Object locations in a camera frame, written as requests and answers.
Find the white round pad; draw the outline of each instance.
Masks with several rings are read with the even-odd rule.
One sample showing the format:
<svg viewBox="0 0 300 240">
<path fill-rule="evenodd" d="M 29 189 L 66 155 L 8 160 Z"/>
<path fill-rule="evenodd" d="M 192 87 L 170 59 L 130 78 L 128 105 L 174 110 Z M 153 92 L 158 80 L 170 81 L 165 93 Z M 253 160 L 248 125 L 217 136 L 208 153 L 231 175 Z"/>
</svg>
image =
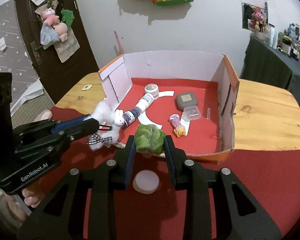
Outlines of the white round pad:
<svg viewBox="0 0 300 240">
<path fill-rule="evenodd" d="M 151 194 L 159 187 L 159 177 L 153 171 L 140 171 L 133 180 L 133 188 L 143 194 Z"/>
</svg>

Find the green plush toy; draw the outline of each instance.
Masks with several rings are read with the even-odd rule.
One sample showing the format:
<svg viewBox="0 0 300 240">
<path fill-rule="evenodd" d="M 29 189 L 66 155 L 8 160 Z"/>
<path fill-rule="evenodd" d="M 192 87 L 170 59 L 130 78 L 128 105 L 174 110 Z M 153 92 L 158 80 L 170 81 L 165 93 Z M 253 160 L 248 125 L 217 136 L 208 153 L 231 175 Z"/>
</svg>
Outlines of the green plush toy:
<svg viewBox="0 0 300 240">
<path fill-rule="evenodd" d="M 73 11 L 62 10 L 61 14 L 62 14 L 62 22 L 67 25 L 68 29 L 70 29 L 72 22 L 74 20 Z"/>
<path fill-rule="evenodd" d="M 154 124 L 138 126 L 134 135 L 137 152 L 160 155 L 164 151 L 164 138 L 167 134 Z"/>
</svg>

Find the white paper arc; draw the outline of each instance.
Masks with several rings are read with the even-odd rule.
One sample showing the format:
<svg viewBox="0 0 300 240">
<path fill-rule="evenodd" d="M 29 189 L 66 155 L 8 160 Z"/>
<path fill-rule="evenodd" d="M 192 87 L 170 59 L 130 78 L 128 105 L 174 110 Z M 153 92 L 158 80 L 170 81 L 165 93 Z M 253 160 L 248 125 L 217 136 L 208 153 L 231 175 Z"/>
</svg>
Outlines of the white paper arc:
<svg viewBox="0 0 300 240">
<path fill-rule="evenodd" d="M 181 125 L 183 125 L 186 128 L 186 135 L 188 135 L 190 122 L 187 122 L 181 118 L 180 123 L 181 123 Z"/>
<path fill-rule="evenodd" d="M 150 119 L 148 118 L 148 116 L 146 115 L 146 112 L 143 112 L 139 117 L 138 120 L 141 124 L 154 124 L 158 129 L 162 128 L 162 125 L 154 123 L 152 121 L 150 121 Z"/>
<path fill-rule="evenodd" d="M 160 97 L 173 97 L 174 95 L 174 91 L 163 91 L 163 92 L 159 92 L 159 98 Z M 141 124 L 154 124 L 158 129 L 162 128 L 161 124 L 157 124 L 155 122 L 152 122 L 148 116 L 146 115 L 146 111 L 144 113 L 142 113 L 139 117 L 138 120 Z"/>
</svg>

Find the white bottle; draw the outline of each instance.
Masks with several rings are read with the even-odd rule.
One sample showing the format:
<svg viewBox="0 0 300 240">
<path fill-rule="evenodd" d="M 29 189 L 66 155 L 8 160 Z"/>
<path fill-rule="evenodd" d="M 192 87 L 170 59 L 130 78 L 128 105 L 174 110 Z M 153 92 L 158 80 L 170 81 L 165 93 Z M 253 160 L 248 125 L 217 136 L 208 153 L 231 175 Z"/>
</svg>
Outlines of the white bottle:
<svg viewBox="0 0 300 240">
<path fill-rule="evenodd" d="M 141 113 L 144 113 L 149 106 L 154 102 L 154 96 L 146 93 L 140 100 L 139 103 L 137 103 L 136 107 L 139 107 L 141 109 Z"/>
</svg>

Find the pink plush toy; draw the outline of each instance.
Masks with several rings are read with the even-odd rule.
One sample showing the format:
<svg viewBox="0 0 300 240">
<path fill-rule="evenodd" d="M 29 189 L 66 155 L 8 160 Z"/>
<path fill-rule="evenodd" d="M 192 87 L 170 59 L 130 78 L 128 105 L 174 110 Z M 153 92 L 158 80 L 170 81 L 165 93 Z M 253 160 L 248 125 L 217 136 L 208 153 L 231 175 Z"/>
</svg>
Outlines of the pink plush toy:
<svg viewBox="0 0 300 240">
<path fill-rule="evenodd" d="M 62 42 L 68 40 L 68 27 L 65 23 L 58 23 L 52 25 L 56 33 L 59 35 Z"/>
<path fill-rule="evenodd" d="M 252 21 L 249 23 L 249 26 L 259 32 L 261 30 L 260 27 L 266 26 L 265 17 L 261 13 L 260 7 L 254 7 L 253 10 Z"/>
<path fill-rule="evenodd" d="M 41 13 L 44 23 L 51 26 L 52 24 L 58 24 L 60 22 L 59 16 L 55 15 L 56 12 L 52 9 L 46 9 Z"/>
</svg>

